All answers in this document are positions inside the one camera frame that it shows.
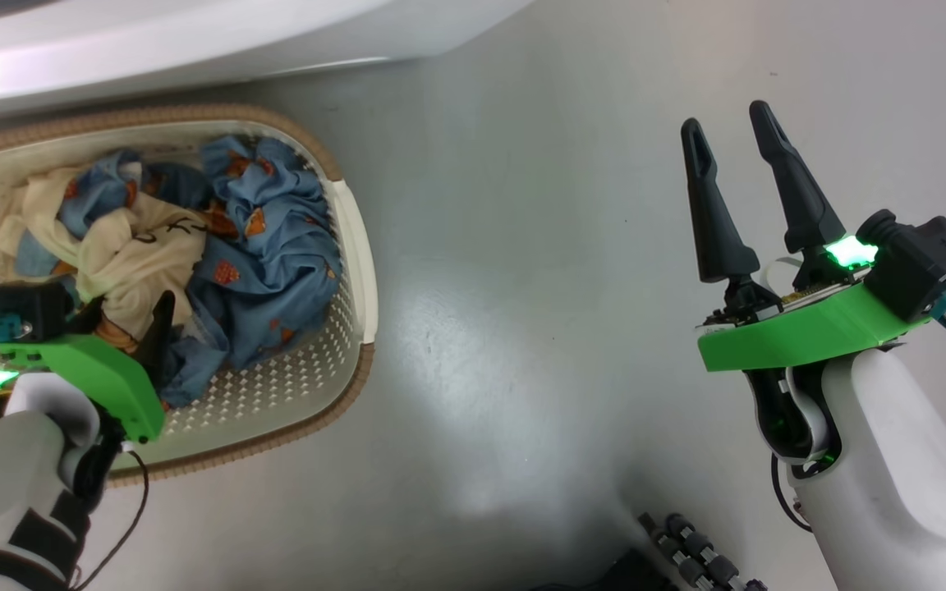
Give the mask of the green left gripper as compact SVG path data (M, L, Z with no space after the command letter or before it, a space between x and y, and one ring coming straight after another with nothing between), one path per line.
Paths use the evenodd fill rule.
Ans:
M45 368L86 394L114 419L127 440L146 444L160 438L166 411L158 398L166 378L176 297L165 291L153 322L136 347L136 360L91 336L103 319L104 298L83 304L69 318L69 333L51 341L4 341L0 353L12 365Z

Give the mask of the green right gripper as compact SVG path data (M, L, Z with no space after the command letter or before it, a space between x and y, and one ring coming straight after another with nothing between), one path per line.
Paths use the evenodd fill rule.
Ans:
M710 318L698 328L697 347L710 373L746 375L760 433L774 456L793 466L827 465L840 449L836 428L824 396L796 385L796 367L888 346L922 322L901 321L864 286L879 248L844 238L845 226L773 109L755 100L748 116L760 156L774 174L786 250L826 246L826 261L849 274L837 283L789 293L779 307L762 309L742 324ZM759 272L758 255L741 239L721 195L717 162L701 124L688 117L680 138L700 281L720 283Z

